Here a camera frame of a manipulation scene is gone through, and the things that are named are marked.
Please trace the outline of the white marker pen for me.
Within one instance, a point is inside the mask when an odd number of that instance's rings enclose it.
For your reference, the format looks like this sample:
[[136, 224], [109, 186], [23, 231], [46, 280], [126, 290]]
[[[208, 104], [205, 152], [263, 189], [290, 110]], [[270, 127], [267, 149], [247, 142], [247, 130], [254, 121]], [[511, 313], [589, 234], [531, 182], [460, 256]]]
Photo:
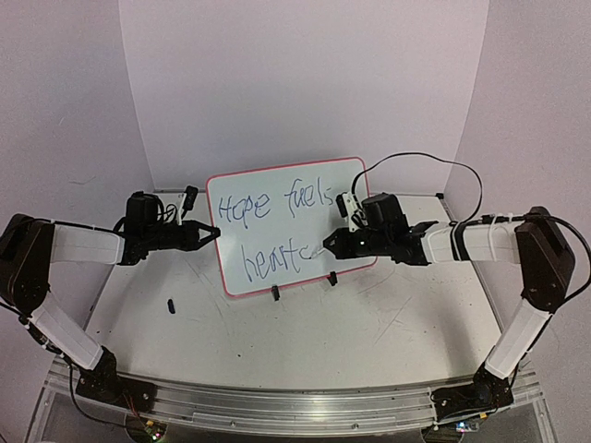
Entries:
[[314, 259], [316, 257], [319, 257], [323, 252], [325, 251], [325, 249], [319, 248], [319, 249], [315, 249], [311, 254], [310, 254], [310, 259]]

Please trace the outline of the pink framed whiteboard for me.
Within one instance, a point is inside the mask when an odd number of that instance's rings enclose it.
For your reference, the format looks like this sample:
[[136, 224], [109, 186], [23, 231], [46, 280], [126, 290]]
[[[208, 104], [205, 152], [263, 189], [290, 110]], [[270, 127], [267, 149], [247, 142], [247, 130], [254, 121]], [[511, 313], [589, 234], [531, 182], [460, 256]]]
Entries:
[[365, 168], [358, 157], [221, 174], [206, 184], [223, 288], [230, 297], [265, 293], [371, 267], [374, 257], [310, 254], [347, 222], [336, 197]]

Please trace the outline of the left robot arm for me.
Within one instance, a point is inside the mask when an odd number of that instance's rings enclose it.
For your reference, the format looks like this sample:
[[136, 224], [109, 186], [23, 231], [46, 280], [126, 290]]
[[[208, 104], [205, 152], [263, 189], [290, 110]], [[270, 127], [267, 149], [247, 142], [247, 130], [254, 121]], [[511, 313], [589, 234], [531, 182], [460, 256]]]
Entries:
[[112, 228], [17, 213], [1, 233], [1, 304], [29, 335], [77, 369], [79, 395], [114, 403], [151, 392], [118, 372], [118, 359], [63, 307], [54, 278], [61, 270], [134, 267], [153, 252], [197, 252], [220, 237], [218, 227], [190, 220], [199, 191], [188, 186], [177, 204], [133, 193]]

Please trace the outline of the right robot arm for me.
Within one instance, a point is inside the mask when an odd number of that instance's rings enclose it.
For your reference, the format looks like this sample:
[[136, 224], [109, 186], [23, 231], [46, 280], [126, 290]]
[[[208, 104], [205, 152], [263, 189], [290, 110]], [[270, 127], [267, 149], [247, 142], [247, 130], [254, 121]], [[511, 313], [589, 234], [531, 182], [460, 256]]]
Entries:
[[471, 382], [431, 394], [440, 423], [510, 406], [519, 364], [568, 299], [575, 257], [561, 232], [565, 222], [533, 207], [519, 216], [411, 226], [397, 197], [386, 193], [363, 201], [345, 193], [337, 207], [347, 224], [325, 238], [323, 246], [338, 260], [389, 257], [408, 266], [507, 262], [520, 267], [521, 302]]

